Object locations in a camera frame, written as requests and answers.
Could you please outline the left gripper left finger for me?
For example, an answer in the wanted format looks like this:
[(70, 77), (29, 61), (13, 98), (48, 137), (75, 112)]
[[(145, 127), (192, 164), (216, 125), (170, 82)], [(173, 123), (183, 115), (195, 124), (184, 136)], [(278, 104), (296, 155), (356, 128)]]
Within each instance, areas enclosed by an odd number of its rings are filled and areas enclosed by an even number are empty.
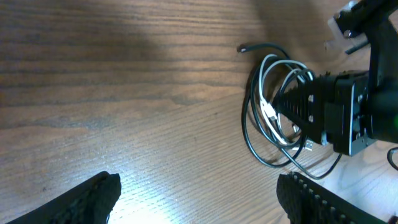
[(107, 224), (120, 196), (120, 175), (102, 171), (9, 224)]

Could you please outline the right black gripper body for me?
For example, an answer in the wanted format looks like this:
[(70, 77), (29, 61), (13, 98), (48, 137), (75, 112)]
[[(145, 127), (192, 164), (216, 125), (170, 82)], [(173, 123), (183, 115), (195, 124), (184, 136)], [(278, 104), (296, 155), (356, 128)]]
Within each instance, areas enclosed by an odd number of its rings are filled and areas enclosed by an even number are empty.
[(339, 25), (364, 34), (371, 48), (369, 69), (341, 73), (337, 85), (347, 79), (348, 92), (337, 93), (347, 114), (335, 151), (353, 156), (377, 140), (397, 142), (397, 30), (389, 17), (397, 0), (358, 1)]

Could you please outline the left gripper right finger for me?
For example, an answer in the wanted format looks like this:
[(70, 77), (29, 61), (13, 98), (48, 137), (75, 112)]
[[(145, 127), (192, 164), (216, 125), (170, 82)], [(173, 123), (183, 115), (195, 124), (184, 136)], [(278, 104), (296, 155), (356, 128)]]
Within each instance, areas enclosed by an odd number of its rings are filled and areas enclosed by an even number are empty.
[(293, 224), (384, 224), (298, 172), (277, 179), (277, 199)]

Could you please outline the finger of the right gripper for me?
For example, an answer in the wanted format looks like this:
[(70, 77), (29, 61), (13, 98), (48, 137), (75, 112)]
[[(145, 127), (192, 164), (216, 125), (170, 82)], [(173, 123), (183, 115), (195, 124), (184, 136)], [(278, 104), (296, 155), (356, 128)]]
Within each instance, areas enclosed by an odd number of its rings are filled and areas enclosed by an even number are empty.
[(312, 141), (336, 142), (338, 105), (335, 102), (336, 75), (320, 76), (275, 96), (272, 105), (296, 124)]

